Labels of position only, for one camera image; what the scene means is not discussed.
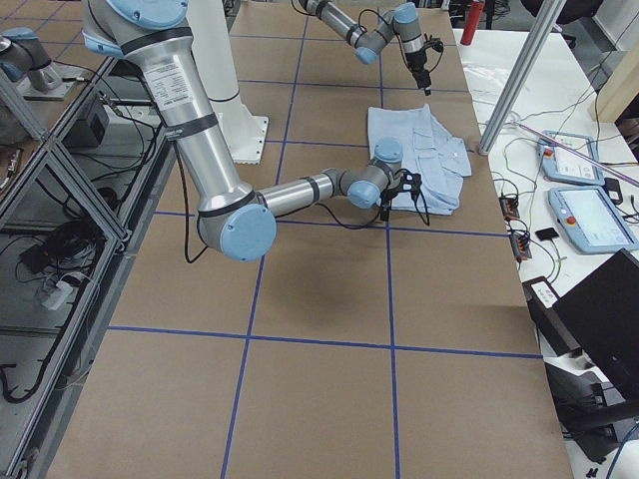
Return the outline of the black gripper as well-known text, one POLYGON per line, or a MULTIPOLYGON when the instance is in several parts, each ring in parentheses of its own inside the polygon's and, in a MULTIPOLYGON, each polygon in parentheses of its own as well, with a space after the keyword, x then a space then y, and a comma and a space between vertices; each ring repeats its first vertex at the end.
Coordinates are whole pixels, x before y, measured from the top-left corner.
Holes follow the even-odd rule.
POLYGON ((431 78, 430 71, 426 68, 427 54, 432 49, 440 55, 443 54, 444 44, 438 37, 419 36, 410 41, 403 42, 403 58, 405 66, 415 80, 418 89, 423 89, 425 96, 430 96, 431 78))
POLYGON ((379 218, 389 219, 392 200, 400 194, 408 193, 413 206, 417 209, 417 201, 421 196, 421 174, 409 170, 399 170, 394 174, 391 187, 386 188, 380 195, 379 218))

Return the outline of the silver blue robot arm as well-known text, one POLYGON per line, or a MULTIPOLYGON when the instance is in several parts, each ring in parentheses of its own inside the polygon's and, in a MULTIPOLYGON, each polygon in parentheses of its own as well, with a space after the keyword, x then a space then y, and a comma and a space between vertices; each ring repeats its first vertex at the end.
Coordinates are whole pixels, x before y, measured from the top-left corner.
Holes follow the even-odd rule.
POLYGON ((365 65, 379 59, 382 50, 396 40, 405 68, 416 87, 425 96, 431 94, 431 71, 426 67, 427 51, 442 54, 443 42, 425 35, 420 26, 417 7, 413 2, 402 3, 379 14, 366 9, 356 20, 350 18, 332 1, 292 1, 294 9, 303 15, 316 17, 330 27, 355 50, 355 56, 365 65))
POLYGON ((335 196, 369 209, 400 183, 402 147, 391 138, 377 142, 359 172, 328 169, 260 191, 241 180, 227 144, 232 116, 216 115, 199 72, 210 53, 211 79, 237 86, 221 2, 86 1, 83 14, 88 49, 141 70, 200 194, 198 230, 208 247, 256 260, 272 247, 278 217, 335 196))

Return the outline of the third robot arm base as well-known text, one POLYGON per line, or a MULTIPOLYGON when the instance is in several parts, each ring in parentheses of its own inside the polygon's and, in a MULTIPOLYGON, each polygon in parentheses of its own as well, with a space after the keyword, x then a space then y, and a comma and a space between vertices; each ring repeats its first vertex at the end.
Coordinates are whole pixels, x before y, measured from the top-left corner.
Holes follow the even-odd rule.
POLYGON ((28 27, 1 32, 1 70, 14 84, 27 78, 36 98, 63 99, 63 79, 36 33, 28 27))

